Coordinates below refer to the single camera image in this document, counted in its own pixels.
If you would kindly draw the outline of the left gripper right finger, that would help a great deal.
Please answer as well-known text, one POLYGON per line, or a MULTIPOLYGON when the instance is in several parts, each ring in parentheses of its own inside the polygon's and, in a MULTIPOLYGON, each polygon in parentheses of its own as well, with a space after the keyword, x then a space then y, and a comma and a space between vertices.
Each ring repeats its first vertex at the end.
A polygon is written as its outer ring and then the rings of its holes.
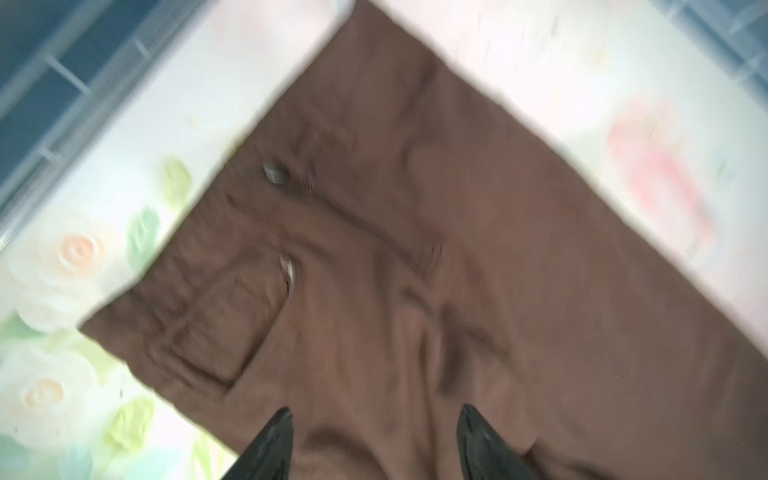
POLYGON ((539 479, 471 404, 461 407, 456 437, 464 479, 539 479))

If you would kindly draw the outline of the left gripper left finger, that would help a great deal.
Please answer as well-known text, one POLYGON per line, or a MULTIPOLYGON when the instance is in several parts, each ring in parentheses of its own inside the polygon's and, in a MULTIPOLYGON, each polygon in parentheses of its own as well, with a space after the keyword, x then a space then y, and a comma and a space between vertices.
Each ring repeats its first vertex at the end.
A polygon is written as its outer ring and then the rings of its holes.
POLYGON ((222 480, 287 480, 293 439, 293 415, 288 407, 283 407, 271 417, 222 480))

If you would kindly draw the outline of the brown trousers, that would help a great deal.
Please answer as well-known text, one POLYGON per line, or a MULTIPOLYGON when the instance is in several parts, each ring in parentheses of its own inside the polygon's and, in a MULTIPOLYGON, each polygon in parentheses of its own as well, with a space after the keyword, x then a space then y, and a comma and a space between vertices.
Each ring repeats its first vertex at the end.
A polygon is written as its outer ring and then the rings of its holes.
POLYGON ((82 328, 293 479, 763 479, 767 361, 555 151, 368 1, 82 328))

